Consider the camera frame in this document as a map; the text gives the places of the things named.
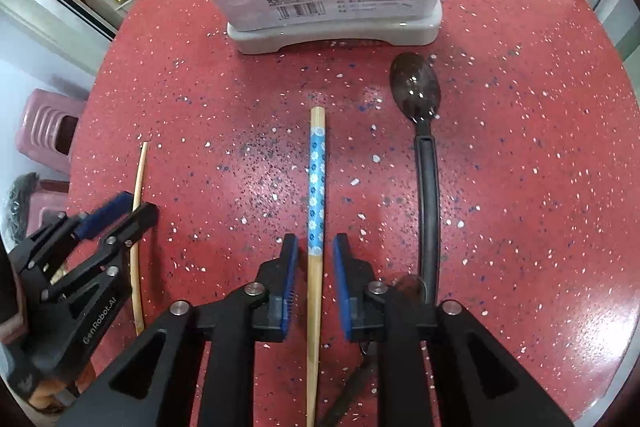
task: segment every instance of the dark ladle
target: dark ladle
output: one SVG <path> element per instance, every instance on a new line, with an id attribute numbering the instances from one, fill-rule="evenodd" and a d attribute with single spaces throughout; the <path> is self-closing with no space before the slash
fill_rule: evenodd
<path id="1" fill-rule="evenodd" d="M 435 304 L 440 265 L 440 190 L 436 144 L 431 120 L 440 107 L 440 85 L 421 55 L 401 53 L 389 69 L 391 93 L 400 111 L 415 124 L 418 171 L 418 273 L 425 285 L 425 302 Z"/>

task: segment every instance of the silver bolt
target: silver bolt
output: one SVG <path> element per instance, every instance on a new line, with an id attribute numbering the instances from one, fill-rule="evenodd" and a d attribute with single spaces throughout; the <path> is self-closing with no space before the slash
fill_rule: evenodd
<path id="1" fill-rule="evenodd" d="M 244 287 L 244 293 L 247 295 L 260 295 L 264 292 L 264 286 L 259 282 L 250 282 L 247 286 Z"/>
<path id="2" fill-rule="evenodd" d="M 189 303 L 187 301 L 175 301 L 169 308 L 169 311 L 171 311 L 174 315 L 178 315 L 179 317 L 180 315 L 184 315 L 187 311 L 189 311 Z"/>
<path id="3" fill-rule="evenodd" d="M 459 315 L 462 311 L 462 305 L 458 301 L 444 301 L 442 311 L 447 315 Z"/>
<path id="4" fill-rule="evenodd" d="M 382 281 L 371 281 L 369 285 L 367 285 L 367 288 L 373 295 L 382 295 L 388 290 L 388 286 Z"/>

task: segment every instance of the pink stool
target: pink stool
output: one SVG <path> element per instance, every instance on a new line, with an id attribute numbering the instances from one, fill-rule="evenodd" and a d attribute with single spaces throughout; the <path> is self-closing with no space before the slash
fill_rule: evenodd
<path id="1" fill-rule="evenodd" d="M 35 89 L 29 96 L 15 146 L 25 156 L 69 174 L 71 141 L 84 102 L 63 94 Z"/>
<path id="2" fill-rule="evenodd" d="M 29 199 L 27 235 L 42 225 L 52 223 L 60 212 L 66 212 L 68 182 L 40 180 Z"/>

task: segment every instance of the red table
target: red table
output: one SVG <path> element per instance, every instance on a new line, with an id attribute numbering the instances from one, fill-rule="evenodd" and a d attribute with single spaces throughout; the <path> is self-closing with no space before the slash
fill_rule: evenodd
<path id="1" fill-rule="evenodd" d="M 638 317 L 638 104 L 584 0 L 442 2 L 438 39 L 415 49 L 442 86 L 440 299 L 464 303 L 575 419 L 605 392 Z M 146 319 L 252 280 L 286 232 L 305 246 L 317 104 L 328 121 L 327 243 L 347 232 L 381 277 L 414 271 L 414 132 L 388 87 L 404 49 L 316 42 L 242 56 L 225 24 L 209 0 L 140 0 L 74 142 L 74 210 L 133 190 L 151 142 L 143 197 L 161 217 L 140 254 Z M 330 258 L 320 413 L 359 361 L 339 330 Z M 287 343 L 256 347 L 257 425 L 304 422 L 303 283 L 298 293 Z M 133 331 L 127 307 L 98 370 Z M 374 398 L 345 421 L 375 425 Z"/>

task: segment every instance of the white label sticker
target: white label sticker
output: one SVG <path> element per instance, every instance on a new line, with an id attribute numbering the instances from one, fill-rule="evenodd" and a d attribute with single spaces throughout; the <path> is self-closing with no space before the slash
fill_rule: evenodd
<path id="1" fill-rule="evenodd" d="M 312 21 L 429 14 L 436 0 L 217 0 L 238 31 Z"/>

